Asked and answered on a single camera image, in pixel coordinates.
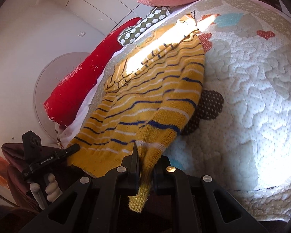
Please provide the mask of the left hand in white glove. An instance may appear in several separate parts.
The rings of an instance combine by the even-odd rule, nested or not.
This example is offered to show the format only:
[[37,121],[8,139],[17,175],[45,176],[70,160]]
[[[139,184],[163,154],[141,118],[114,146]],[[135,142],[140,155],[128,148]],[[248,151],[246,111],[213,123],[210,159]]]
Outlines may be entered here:
[[62,191],[58,186],[55,176],[53,174],[49,174],[47,180],[48,185],[46,188],[41,188],[38,183],[30,184],[30,191],[42,210],[47,208],[48,203],[54,202],[62,195]]

